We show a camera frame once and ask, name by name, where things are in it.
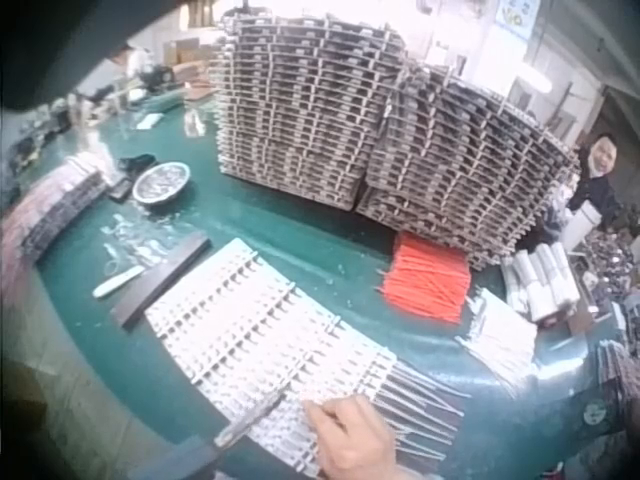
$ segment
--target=sticker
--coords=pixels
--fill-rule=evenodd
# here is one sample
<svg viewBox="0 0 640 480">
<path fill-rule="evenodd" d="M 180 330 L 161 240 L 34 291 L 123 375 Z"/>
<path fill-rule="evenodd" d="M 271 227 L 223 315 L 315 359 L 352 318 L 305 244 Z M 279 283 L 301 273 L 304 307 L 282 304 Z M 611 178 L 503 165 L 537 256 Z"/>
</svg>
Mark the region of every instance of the sticker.
<svg viewBox="0 0 640 480">
<path fill-rule="evenodd" d="M 599 425 L 607 416 L 607 406 L 602 400 L 589 402 L 584 409 L 582 418 L 587 425 L 592 427 Z"/>
</svg>

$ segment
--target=poster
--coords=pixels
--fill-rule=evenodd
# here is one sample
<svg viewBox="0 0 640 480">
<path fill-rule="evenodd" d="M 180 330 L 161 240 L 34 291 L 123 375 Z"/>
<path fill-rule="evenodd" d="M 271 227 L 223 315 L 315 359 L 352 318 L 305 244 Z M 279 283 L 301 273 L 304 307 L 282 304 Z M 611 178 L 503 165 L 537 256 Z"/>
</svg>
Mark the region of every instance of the poster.
<svg viewBox="0 0 640 480">
<path fill-rule="evenodd" d="M 496 23 L 525 42 L 536 23 L 540 0 L 500 0 Z"/>
</svg>

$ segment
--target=factory floor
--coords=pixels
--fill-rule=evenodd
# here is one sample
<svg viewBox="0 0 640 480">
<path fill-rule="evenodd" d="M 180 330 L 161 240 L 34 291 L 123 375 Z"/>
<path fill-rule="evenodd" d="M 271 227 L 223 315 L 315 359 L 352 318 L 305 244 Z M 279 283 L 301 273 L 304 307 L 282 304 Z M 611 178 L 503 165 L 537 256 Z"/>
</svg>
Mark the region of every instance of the factory floor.
<svg viewBox="0 0 640 480">
<path fill-rule="evenodd" d="M 3 391 L 18 388 L 6 375 L 8 365 L 27 367 L 39 386 L 46 412 L 26 443 L 40 462 L 59 478 L 111 479 L 168 448 L 87 364 L 37 272 L 30 272 L 23 293 L 28 301 L 3 315 Z"/>
</svg>

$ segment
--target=stack of trays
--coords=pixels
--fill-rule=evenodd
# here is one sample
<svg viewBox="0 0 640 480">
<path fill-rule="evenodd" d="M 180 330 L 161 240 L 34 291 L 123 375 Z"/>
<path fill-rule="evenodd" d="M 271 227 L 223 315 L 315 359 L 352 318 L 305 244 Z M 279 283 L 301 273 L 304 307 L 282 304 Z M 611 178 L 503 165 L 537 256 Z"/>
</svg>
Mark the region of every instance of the stack of trays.
<svg viewBox="0 0 640 480">
<path fill-rule="evenodd" d="M 390 96 L 358 211 L 469 255 L 513 252 L 577 162 L 502 97 L 438 69 L 413 68 Z"/>
<path fill-rule="evenodd" d="M 239 17 L 231 28 L 209 68 L 222 172 L 352 208 L 400 37 L 329 18 Z"/>
<path fill-rule="evenodd" d="M 100 172 L 70 159 L 31 186 L 2 219 L 0 294 L 12 303 L 20 280 L 56 236 L 104 192 Z"/>
</svg>

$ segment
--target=finger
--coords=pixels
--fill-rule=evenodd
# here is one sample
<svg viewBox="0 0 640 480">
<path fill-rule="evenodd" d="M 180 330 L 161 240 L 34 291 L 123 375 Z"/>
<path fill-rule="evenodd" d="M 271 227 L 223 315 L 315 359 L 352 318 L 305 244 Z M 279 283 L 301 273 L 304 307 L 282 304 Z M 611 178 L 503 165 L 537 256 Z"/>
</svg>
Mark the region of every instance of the finger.
<svg viewBox="0 0 640 480">
<path fill-rule="evenodd" d="M 344 444 L 347 439 L 345 432 L 319 405 L 305 401 L 302 402 L 302 406 L 320 442 L 327 447 Z"/>
<path fill-rule="evenodd" d="M 355 401 L 369 425 L 371 425 L 379 435 L 384 435 L 391 440 L 394 437 L 393 429 L 385 421 L 384 417 L 375 409 L 369 399 L 364 395 L 356 395 Z"/>
<path fill-rule="evenodd" d="M 349 435 L 371 433 L 371 426 L 355 401 L 355 397 L 329 400 L 321 407 L 325 413 L 334 416 Z"/>
</svg>

